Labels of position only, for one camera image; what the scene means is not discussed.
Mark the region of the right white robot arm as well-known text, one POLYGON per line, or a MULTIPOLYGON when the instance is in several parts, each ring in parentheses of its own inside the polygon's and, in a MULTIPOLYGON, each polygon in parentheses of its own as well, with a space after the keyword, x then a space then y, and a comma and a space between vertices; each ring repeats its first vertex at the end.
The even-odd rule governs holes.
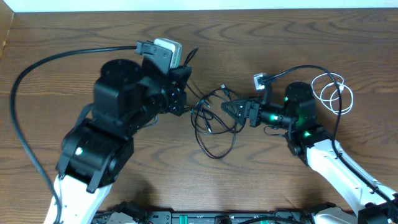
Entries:
POLYGON ((271 103, 271 85, 264 98, 224 102, 221 109, 237 123, 252 127, 264 123, 284 129, 291 153, 318 172, 346 200, 353 214, 333 204, 307 212, 307 223, 397 223, 397 192, 367 173, 317 121, 311 85, 294 82, 285 89, 283 105, 271 103))

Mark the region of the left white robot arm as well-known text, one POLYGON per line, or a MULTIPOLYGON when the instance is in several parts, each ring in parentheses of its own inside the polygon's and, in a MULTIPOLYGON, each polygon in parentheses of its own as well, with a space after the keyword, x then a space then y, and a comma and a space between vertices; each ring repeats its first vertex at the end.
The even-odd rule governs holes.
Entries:
POLYGON ((150 60, 106 62, 86 105, 62 141, 54 188, 60 223, 90 223, 134 152, 133 136, 158 114, 180 116, 187 102, 187 65, 162 73, 150 60))

